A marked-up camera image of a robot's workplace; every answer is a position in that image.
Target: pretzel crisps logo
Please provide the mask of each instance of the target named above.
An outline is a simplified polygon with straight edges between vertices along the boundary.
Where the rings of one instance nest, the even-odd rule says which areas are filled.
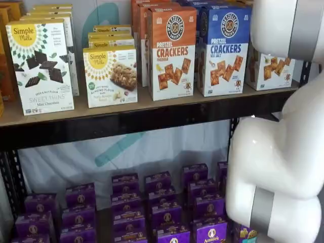
[[[167,34],[170,40],[177,41],[182,37],[184,23],[179,15],[173,15],[167,22]]]
[[[238,18],[234,13],[228,13],[222,20],[222,33],[227,38],[235,36],[238,30]]]

